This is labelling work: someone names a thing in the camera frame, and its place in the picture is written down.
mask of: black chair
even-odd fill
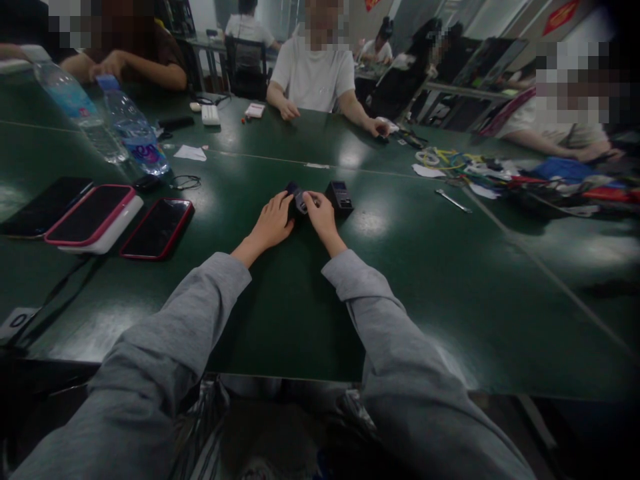
[[[231,92],[252,100],[267,98],[267,49],[262,42],[226,36],[227,75]]]

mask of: phone case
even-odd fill
[[[169,241],[167,242],[167,246],[165,247],[164,250],[162,250],[162,253],[160,255],[158,255],[157,257],[146,257],[143,255],[127,255],[124,252],[124,250],[126,250],[127,245],[129,244],[129,242],[131,241],[132,238],[134,238],[135,234],[138,232],[138,230],[140,229],[140,227],[142,225],[144,225],[144,223],[147,221],[147,217],[151,214],[151,212],[153,211],[153,209],[155,208],[155,206],[158,204],[158,202],[161,202],[162,200],[180,200],[180,201],[188,201],[189,202],[189,208],[187,208],[185,214],[182,216],[182,218],[180,219],[180,222],[178,222],[178,225],[176,226],[175,230],[173,231],[173,234],[171,234],[171,238],[169,238]],[[140,222],[140,224],[138,224],[138,226],[135,228],[135,230],[133,231],[133,233],[131,234],[131,236],[127,239],[127,241],[125,242],[125,244],[122,246],[122,248],[120,249],[120,256],[123,258],[129,258],[129,259],[137,259],[137,260],[152,260],[152,261],[158,261],[158,260],[162,260],[164,259],[169,252],[171,252],[171,249],[173,248],[173,244],[175,243],[176,240],[178,240],[178,236],[180,235],[180,232],[182,232],[183,228],[185,227],[185,224],[187,223],[187,220],[189,219],[189,216],[195,211],[195,208],[193,208],[193,204],[192,202],[190,202],[189,200],[184,200],[184,199],[172,199],[172,198],[168,198],[168,197],[164,197],[161,199],[158,199],[149,209],[149,211],[147,212],[147,214],[145,215],[145,217],[142,219],[142,221]]]
[[[78,207],[80,207],[80,205],[82,205],[84,202],[86,202],[87,199],[90,198],[90,196],[92,196],[96,192],[96,190],[98,190],[101,187],[120,187],[120,188],[127,189],[128,192],[124,196],[124,198],[122,198],[122,200],[116,206],[116,208],[113,209],[113,211],[104,220],[104,222],[102,222],[102,224],[100,224],[100,226],[91,234],[91,236],[87,240],[83,240],[83,241],[80,241],[80,242],[78,242],[78,241],[65,241],[65,240],[49,240],[49,236],[56,230],[56,228],[58,228],[58,226],[62,225],[62,223],[64,223],[64,221],[67,218],[69,218],[69,216],[71,216],[73,214],[73,212]],[[47,236],[45,237],[45,242],[50,243],[51,245],[56,245],[58,247],[86,247],[87,245],[91,245],[92,243],[95,243],[96,241],[98,241],[100,239],[100,237],[102,237],[104,232],[106,232],[106,230],[109,228],[109,226],[111,226],[113,221],[116,220],[116,218],[118,218],[118,216],[120,215],[122,210],[124,210],[124,208],[129,204],[129,202],[134,197],[135,197],[135,190],[133,189],[133,187],[130,187],[128,185],[100,185],[100,187],[94,188],[88,194],[86,194],[84,196],[84,198],[82,198],[82,200],[80,200],[78,203],[76,203],[75,206],[71,210],[69,210],[65,214],[65,216],[62,217],[51,228],[51,230],[49,230],[47,232]]]

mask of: water bottle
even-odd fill
[[[127,160],[127,151],[105,124],[78,81],[52,62],[49,54],[40,45],[24,45],[22,50],[33,62],[38,82],[82,130],[100,155],[109,163],[122,163]]]
[[[96,80],[105,92],[105,104],[113,129],[140,168],[156,176],[168,172],[169,164],[155,133],[134,102],[120,91],[118,80],[113,75],[98,75]]]

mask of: smartphone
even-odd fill
[[[84,247],[96,242],[134,198],[128,185],[100,185],[56,223],[45,237],[47,243]]]
[[[193,204],[188,200],[158,200],[124,244],[120,256],[162,260],[171,251],[193,210]]]
[[[8,220],[0,223],[0,235],[35,239],[44,236],[93,188],[93,180],[60,177]]]

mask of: wrench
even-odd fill
[[[456,200],[452,199],[450,196],[448,196],[444,190],[442,189],[438,189],[435,191],[438,195],[442,195],[444,198],[446,198],[447,200],[449,200],[452,204],[454,204],[456,207],[458,207],[460,210],[462,210],[465,213],[471,213],[471,209],[468,209],[462,205],[460,205],[458,202],[456,202]]]

